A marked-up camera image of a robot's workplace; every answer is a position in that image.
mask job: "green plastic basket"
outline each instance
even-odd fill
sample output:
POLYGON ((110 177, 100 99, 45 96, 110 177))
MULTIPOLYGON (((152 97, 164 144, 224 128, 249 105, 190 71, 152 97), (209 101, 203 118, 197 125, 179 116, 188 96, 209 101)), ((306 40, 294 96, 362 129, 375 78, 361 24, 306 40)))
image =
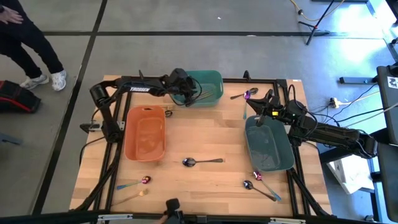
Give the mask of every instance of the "green plastic basket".
MULTIPOLYGON (((187 74, 201 85, 202 96, 210 95, 202 100, 197 100, 191 107, 211 107, 217 105, 224 93, 223 77, 221 77, 221 74, 215 70, 187 71, 187 74)), ((195 90, 199 93, 200 88, 198 84, 195 90)), ((179 104, 183 104, 185 101, 185 97, 182 95, 171 95, 171 97, 179 104)))
POLYGON ((258 116, 246 120, 245 137, 253 169, 263 172, 287 170, 294 165, 284 124, 266 117, 264 124, 256 126, 258 116))

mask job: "person's hand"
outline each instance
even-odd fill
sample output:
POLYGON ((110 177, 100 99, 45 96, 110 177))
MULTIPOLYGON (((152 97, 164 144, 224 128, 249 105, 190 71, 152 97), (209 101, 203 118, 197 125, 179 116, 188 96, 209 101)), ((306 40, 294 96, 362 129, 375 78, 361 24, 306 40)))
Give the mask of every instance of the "person's hand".
POLYGON ((12 10, 6 6, 3 6, 4 12, 0 13, 0 21, 8 24, 8 22, 12 22, 15 24, 22 24, 24 20, 22 16, 15 10, 12 10))

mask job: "concrete floor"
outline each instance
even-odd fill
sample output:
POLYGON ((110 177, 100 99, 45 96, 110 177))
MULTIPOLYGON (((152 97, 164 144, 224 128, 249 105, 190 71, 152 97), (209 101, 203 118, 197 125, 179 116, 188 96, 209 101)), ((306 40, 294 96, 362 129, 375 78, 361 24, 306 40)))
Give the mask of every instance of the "concrete floor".
MULTIPOLYGON (((22 0, 21 3, 42 30, 90 31, 101 0, 22 0)), ((311 18, 319 17, 327 7, 327 3, 311 0, 297 3, 311 18)), ((108 1, 99 30, 307 32, 306 27, 297 25, 298 20, 288 0, 112 0, 108 1)), ((144 75, 159 76, 182 67, 215 69, 224 77, 238 78, 249 70, 253 78, 303 80, 308 107, 312 109, 325 105, 330 97, 351 101, 369 88, 339 85, 339 77, 372 77, 377 66, 394 63, 382 39, 385 37, 382 28, 365 4, 344 3, 321 23, 320 29, 347 32, 347 38, 316 37, 310 46, 304 45, 303 37, 97 37, 43 212, 64 212, 69 208, 78 173, 78 154, 86 142, 79 124, 90 119, 94 104, 88 89, 100 82, 103 75, 137 75, 141 69, 144 75)), ((22 146, 0 144, 0 179, 6 183, 0 185, 0 217, 30 213, 88 39, 87 36, 49 37, 69 72, 67 89, 54 93, 50 85, 40 86, 34 89, 43 101, 38 113, 0 116, 0 132, 24 140, 22 146)), ((45 68, 36 54, 30 53, 45 68)), ((25 79, 22 70, 6 57, 0 57, 0 67, 1 79, 14 82, 25 79)), ((380 97, 372 96, 353 104, 337 118, 380 107, 380 97)), ((363 124, 355 128, 372 132, 385 126, 382 116, 370 122, 370 128, 363 124)), ((345 195, 332 174, 327 169, 324 173, 333 214, 356 220, 372 214, 369 194, 345 195)))

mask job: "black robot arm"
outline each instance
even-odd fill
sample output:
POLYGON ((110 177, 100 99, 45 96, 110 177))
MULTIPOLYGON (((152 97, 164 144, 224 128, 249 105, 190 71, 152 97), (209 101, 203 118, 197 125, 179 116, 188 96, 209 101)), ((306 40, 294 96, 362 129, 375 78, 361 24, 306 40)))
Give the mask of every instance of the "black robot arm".
POLYGON ((305 106, 296 100, 288 100, 284 106, 281 105, 273 90, 269 90, 263 99, 248 99, 246 103, 259 115, 257 126, 263 125, 265 116, 291 125, 288 137, 294 146, 314 141, 348 150, 365 159, 377 156, 377 142, 368 134, 357 129, 318 123, 307 116, 305 106))
POLYGON ((159 78, 144 78, 141 71, 139 71, 139 76, 139 78, 121 77, 112 81, 103 81, 90 88, 94 104, 103 116, 101 130, 107 142, 122 140, 122 132, 119 124, 112 118, 109 107, 123 93, 130 91, 134 93, 148 93, 152 96, 164 96, 166 94, 183 95, 185 101, 181 105, 190 106, 195 102, 197 96, 193 97, 193 95, 196 93, 194 89, 197 82, 189 77, 181 68, 176 68, 170 75, 163 75, 159 78), (115 88, 116 91, 109 96, 106 91, 107 87, 115 88))

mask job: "orange bin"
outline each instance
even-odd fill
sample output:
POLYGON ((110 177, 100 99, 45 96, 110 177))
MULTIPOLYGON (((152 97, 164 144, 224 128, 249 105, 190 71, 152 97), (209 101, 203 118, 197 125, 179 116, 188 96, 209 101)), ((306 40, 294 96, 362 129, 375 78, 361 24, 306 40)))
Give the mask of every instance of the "orange bin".
POLYGON ((138 106, 127 114, 124 153, 133 161, 154 162, 165 153, 165 113, 160 106, 138 106))

